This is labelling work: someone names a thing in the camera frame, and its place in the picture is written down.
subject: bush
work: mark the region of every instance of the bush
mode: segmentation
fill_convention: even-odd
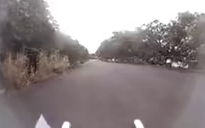
[[[63,73],[69,67],[67,56],[61,56],[58,51],[48,54],[39,53],[37,70],[28,69],[28,58],[25,54],[13,55],[8,53],[5,60],[0,63],[3,76],[8,80],[13,89],[24,89],[32,83]]]

